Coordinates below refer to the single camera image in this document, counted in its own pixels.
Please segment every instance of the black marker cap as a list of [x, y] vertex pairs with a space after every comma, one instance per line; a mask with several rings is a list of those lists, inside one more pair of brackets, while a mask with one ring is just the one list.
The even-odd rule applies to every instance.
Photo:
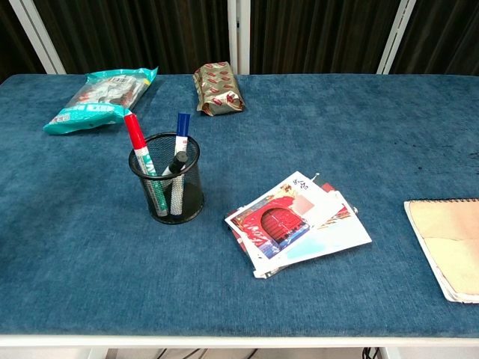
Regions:
[[187, 161], [188, 155], [186, 154], [186, 152], [180, 151], [176, 154], [173, 159], [173, 162], [168, 166], [168, 168], [170, 169], [170, 172], [172, 172], [173, 174], [177, 174], [181, 171], [181, 168], [185, 165]]

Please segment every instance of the blue marker cap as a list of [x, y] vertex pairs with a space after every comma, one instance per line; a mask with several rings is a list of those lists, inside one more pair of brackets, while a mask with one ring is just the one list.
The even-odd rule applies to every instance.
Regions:
[[189, 114], [178, 112], [177, 136], [186, 137], [188, 135]]

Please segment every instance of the red marker cap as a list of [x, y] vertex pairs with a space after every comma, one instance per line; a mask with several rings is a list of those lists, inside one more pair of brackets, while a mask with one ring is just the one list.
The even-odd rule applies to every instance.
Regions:
[[128, 114], [125, 116], [126, 129], [128, 129], [129, 138], [132, 140], [132, 145], [135, 150], [146, 147], [147, 143], [144, 141], [143, 133], [141, 132], [140, 124], [135, 114]]

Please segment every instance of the wrapped snack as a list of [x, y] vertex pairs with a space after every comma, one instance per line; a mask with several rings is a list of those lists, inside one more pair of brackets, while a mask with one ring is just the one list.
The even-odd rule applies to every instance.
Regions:
[[155, 70], [89, 73], [87, 82], [43, 130], [51, 135], [123, 122], [156, 77]]
[[206, 64], [193, 75], [198, 92], [198, 111], [209, 116], [242, 111], [245, 105], [228, 62]]

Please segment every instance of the teal snack bag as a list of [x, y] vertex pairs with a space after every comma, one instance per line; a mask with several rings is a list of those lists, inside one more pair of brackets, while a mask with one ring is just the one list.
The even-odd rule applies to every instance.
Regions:
[[87, 74], [87, 82], [44, 127], [50, 135], [122, 123], [123, 117], [156, 77], [149, 69], [108, 70]]

